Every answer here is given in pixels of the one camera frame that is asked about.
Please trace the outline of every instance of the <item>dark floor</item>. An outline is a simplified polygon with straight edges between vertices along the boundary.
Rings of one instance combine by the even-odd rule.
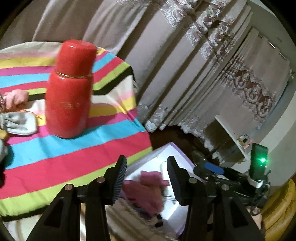
[[[203,146],[202,142],[197,137],[192,134],[185,134],[178,126],[169,126],[163,131],[157,129],[155,132],[149,133],[149,135],[153,149],[162,147],[169,142],[173,142],[185,153],[186,156],[189,157],[190,160],[192,160],[191,153],[194,150],[199,150],[204,155],[209,153],[208,149]]]

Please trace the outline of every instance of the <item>thermos lid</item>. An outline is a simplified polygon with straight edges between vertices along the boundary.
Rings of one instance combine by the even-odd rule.
[[[65,41],[57,56],[56,71],[71,76],[89,75],[96,52],[92,43],[75,39]]]

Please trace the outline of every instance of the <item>metal screw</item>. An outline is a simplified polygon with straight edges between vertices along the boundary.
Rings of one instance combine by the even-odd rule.
[[[195,184],[195,183],[197,183],[197,179],[194,178],[194,177],[191,177],[191,178],[189,178],[189,182],[190,182],[191,184]]]
[[[98,183],[103,183],[103,182],[105,181],[105,178],[104,178],[104,177],[98,177],[98,178],[96,179],[96,181],[97,181]]]
[[[221,186],[221,188],[222,188],[222,190],[224,190],[224,191],[229,190],[229,186],[226,185],[226,184],[223,184],[223,185]]]
[[[67,190],[67,191],[71,190],[72,188],[73,188],[73,186],[71,184],[67,184],[65,186],[65,190]]]

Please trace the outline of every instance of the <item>drawstring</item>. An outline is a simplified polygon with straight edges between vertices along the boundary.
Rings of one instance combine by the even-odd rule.
[[[24,109],[19,109],[18,111],[19,111],[19,112],[25,112],[25,113],[33,114],[34,116],[36,116],[37,118],[39,118],[40,120],[42,120],[42,118],[41,118],[39,115],[35,114],[35,113],[32,112],[32,111],[24,110]]]

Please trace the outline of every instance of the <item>blue stripe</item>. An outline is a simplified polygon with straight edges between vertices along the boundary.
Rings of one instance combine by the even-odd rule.
[[[92,72],[97,72],[106,64],[108,64],[112,59],[115,58],[115,55],[112,53],[106,54],[103,58],[94,63]],[[0,77],[0,88],[6,88],[15,85],[47,81],[49,74],[19,74],[12,76],[1,76]]]
[[[143,132],[145,129],[138,120],[134,120],[134,122],[124,120],[115,124],[89,128],[79,137],[73,139],[61,139],[56,136],[38,137],[10,146],[6,158],[6,169],[21,167],[101,145],[111,140],[126,138],[140,131]]]
[[[6,88],[14,85],[26,83],[47,81],[49,74],[20,74],[0,77],[0,88]]]
[[[97,72],[99,69],[103,68],[106,64],[111,62],[112,59],[114,59],[116,56],[112,53],[107,53],[103,58],[98,60],[94,63],[92,72]]]

